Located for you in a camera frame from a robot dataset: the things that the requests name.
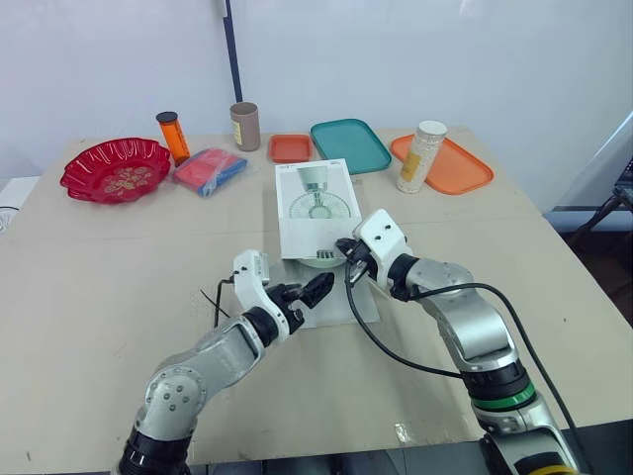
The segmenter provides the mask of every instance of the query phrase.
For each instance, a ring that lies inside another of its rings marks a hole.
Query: beige table surface
[[[389,143],[408,132],[379,135]],[[386,208],[418,255],[461,262],[498,286],[577,424],[633,417],[633,332],[490,152],[464,128],[451,137],[496,170],[491,185],[463,196],[428,187],[406,196],[395,188],[394,164],[353,177],[362,211]],[[212,291],[246,248],[279,255],[266,139],[245,154],[249,171],[207,200],[168,180],[132,204],[67,198],[57,184],[63,165],[100,141],[74,143],[46,172],[0,238],[0,473],[108,470],[121,456],[154,367],[210,327],[212,309],[198,289]],[[230,140],[191,137],[189,145],[233,149]],[[420,306],[380,295],[376,301],[382,321],[374,328],[389,346],[452,367]],[[224,302],[239,312],[231,291]],[[408,441],[398,439],[398,424]],[[202,412],[189,461],[369,450],[481,433],[462,383],[398,365],[347,325],[299,331],[270,348]]]

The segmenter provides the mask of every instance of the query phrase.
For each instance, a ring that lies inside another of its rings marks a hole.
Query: teal tray
[[[345,158],[350,174],[384,170],[392,156],[374,131],[358,119],[322,122],[310,129],[321,158]]]

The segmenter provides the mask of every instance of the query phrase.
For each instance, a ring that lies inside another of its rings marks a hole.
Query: brown paper cup
[[[230,106],[230,120],[233,124],[233,138],[237,148],[253,151],[259,148],[259,114],[252,102],[237,102]]]

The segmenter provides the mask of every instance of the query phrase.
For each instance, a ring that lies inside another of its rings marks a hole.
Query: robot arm
[[[289,305],[301,300],[313,308],[331,290],[334,275],[322,273],[306,286],[279,284],[265,290],[266,255],[247,250],[234,260],[232,280],[237,299],[248,310],[158,366],[146,385],[144,404],[116,473],[187,473],[187,448],[209,399],[255,367],[265,347],[294,333],[304,318]]]
[[[354,237],[337,242],[352,267],[352,283],[367,272],[394,298],[409,301],[420,292],[473,282],[461,265],[413,257],[405,235],[384,210],[361,223]],[[495,307],[472,288],[418,303],[437,322],[462,375],[475,416],[486,431],[481,446],[494,473],[577,473],[573,453],[535,391]]]

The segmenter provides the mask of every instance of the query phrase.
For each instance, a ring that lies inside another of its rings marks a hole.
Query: white wall
[[[633,109],[631,0],[233,0],[262,128],[467,125],[542,210]]]
[[[232,0],[264,131],[471,127],[548,210],[633,109],[631,0]],[[212,0],[0,2],[0,177],[84,136],[228,132]]]
[[[81,137],[229,132],[222,17],[211,0],[2,0],[0,177],[39,174]]]

